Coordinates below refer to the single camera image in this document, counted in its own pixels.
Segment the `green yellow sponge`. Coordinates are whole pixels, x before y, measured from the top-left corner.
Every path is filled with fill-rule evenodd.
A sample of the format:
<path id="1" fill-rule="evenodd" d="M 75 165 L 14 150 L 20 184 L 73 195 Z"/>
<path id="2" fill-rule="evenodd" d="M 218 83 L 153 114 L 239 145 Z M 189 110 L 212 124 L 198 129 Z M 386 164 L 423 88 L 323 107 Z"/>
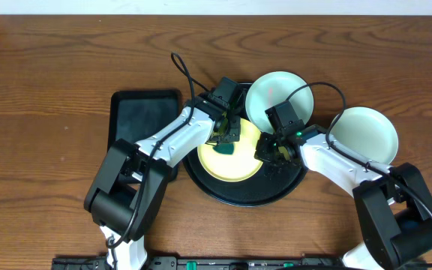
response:
<path id="1" fill-rule="evenodd" d="M 233 142 L 219 143 L 213 146 L 213 150 L 221 155 L 232 155 L 235 151 Z"/>

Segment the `yellow plate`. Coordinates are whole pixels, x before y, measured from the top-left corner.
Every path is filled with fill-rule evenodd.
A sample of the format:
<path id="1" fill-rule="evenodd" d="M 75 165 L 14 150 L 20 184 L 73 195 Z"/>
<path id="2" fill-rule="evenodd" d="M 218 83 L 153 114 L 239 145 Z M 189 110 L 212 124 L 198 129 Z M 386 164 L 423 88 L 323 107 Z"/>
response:
<path id="1" fill-rule="evenodd" d="M 214 178 L 224 182 L 241 182 L 253 176 L 263 165 L 254 157 L 260 130 L 250 121 L 241 119 L 240 140 L 234 142 L 232 155 L 218 154 L 214 145 L 197 147 L 197 156 L 204 170 Z"/>

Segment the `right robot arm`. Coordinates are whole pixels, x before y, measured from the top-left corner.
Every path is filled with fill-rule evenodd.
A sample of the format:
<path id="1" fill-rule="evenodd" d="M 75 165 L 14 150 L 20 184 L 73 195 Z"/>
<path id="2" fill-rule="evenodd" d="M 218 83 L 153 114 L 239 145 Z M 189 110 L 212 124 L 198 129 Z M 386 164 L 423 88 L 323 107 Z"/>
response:
<path id="1" fill-rule="evenodd" d="M 432 250 L 432 195 L 411 163 L 378 163 L 347 148 L 321 127 L 262 133 L 255 157 L 295 164 L 325 176 L 352 196 L 363 242 L 343 256 L 354 269 L 419 267 Z M 432 268 L 426 262 L 425 268 Z"/>

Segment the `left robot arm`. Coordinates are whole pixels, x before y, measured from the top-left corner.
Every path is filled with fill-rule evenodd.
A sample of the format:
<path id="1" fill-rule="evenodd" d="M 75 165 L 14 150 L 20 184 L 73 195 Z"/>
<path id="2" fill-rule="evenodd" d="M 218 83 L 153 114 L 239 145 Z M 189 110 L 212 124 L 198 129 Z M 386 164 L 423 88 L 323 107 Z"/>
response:
<path id="1" fill-rule="evenodd" d="M 116 140 L 88 190 L 83 207 L 106 237 L 111 269 L 141 269 L 144 235 L 154 222 L 175 165 L 215 138 L 232 101 L 195 97 L 167 126 L 146 139 Z"/>

